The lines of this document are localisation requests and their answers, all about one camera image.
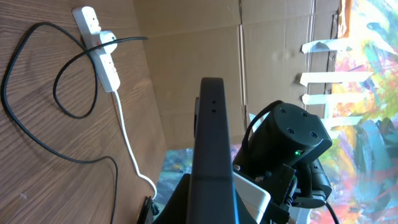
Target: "cardboard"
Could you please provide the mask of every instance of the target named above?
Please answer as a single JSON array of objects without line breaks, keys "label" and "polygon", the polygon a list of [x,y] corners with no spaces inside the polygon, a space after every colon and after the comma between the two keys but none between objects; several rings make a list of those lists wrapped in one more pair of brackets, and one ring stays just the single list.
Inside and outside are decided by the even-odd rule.
[{"label": "cardboard", "polygon": [[[144,47],[168,148],[193,147],[203,77],[224,79],[233,144],[243,138],[247,112],[256,114],[274,100],[303,106],[300,96],[307,91],[295,78],[313,67],[325,72],[328,55],[323,66],[307,64],[300,47],[318,35],[330,38],[338,1],[332,0],[336,7],[330,2],[135,1],[140,30],[149,37]],[[328,25],[317,29],[318,17]]]}]

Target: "wood grain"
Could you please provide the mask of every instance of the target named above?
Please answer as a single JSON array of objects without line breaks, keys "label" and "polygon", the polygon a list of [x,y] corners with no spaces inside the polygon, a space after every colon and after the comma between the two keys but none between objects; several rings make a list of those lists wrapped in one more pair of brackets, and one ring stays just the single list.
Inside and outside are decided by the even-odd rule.
[{"label": "wood grain", "polygon": [[[103,30],[116,37],[140,35],[130,0],[0,0],[0,74],[23,33],[49,21],[79,37],[71,10],[94,7]],[[115,223],[135,223],[150,185],[138,178],[129,159],[111,94],[99,86],[98,102],[87,118],[63,114],[52,98],[58,70],[80,49],[51,27],[41,27],[22,51],[7,95],[22,123],[53,149],[76,159],[113,156],[119,166]],[[127,134],[141,172],[157,182],[165,140],[141,41],[119,44],[113,53],[121,79],[119,95]],[[82,58],[64,74],[60,101],[74,114],[91,105],[94,75]],[[0,223],[109,223],[114,166],[110,161],[79,165],[60,159],[29,139],[0,110]]]}]

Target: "white power strip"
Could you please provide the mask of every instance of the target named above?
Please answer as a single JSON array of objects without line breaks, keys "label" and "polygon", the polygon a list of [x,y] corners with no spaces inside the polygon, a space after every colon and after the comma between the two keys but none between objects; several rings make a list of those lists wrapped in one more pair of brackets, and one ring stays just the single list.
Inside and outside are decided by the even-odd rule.
[{"label": "white power strip", "polygon": [[[76,8],[72,13],[87,49],[116,40],[111,31],[101,31],[100,22],[92,7]],[[116,91],[120,86],[119,75],[111,56],[116,47],[117,44],[111,44],[90,53],[105,92]]]}]

